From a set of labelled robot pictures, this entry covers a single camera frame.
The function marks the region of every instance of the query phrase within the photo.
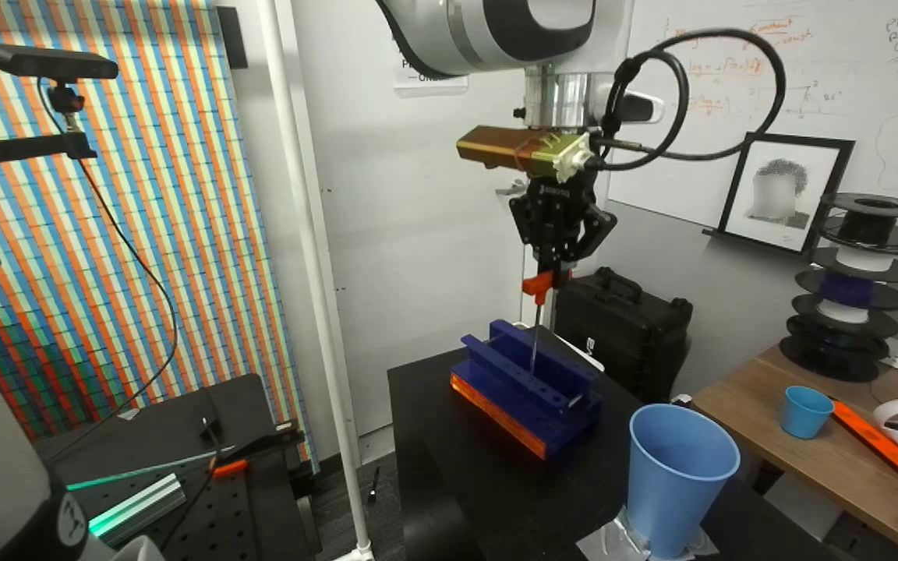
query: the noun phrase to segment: blue 3d printed part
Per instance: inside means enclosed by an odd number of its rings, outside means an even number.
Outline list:
[[[531,333],[499,319],[490,335],[487,342],[463,337],[468,357],[453,366],[453,390],[542,459],[598,423],[595,369],[539,345],[533,375]]]

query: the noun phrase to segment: metal shaft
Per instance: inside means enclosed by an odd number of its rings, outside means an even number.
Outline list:
[[[539,319],[543,314],[543,307],[536,306],[536,324],[532,326],[532,361],[529,363],[529,373],[536,374],[536,355],[539,350]]]

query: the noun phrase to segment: wooden table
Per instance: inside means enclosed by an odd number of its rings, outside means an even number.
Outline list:
[[[833,419],[819,436],[801,440],[781,429],[785,388],[808,386],[844,401],[871,420],[875,396],[898,398],[898,370],[872,384],[841,383],[789,362],[778,347],[695,395],[695,408],[715,419],[778,468],[816,487],[845,511],[898,544],[898,475]]]

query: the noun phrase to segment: screwdriver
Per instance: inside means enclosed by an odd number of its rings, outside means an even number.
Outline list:
[[[521,281],[521,291],[536,299],[536,324],[532,327],[532,357],[529,360],[529,373],[536,373],[536,355],[539,352],[539,322],[542,322],[543,305],[546,303],[546,293],[553,287],[553,271],[539,273],[532,278]]]

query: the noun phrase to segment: blue plastic cup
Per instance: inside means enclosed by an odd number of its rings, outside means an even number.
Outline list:
[[[785,390],[785,408],[781,411],[781,429],[799,438],[813,438],[833,413],[833,401],[805,386]]]
[[[649,538],[655,557],[680,556],[741,452],[723,427],[677,405],[639,408],[630,419],[630,525]]]

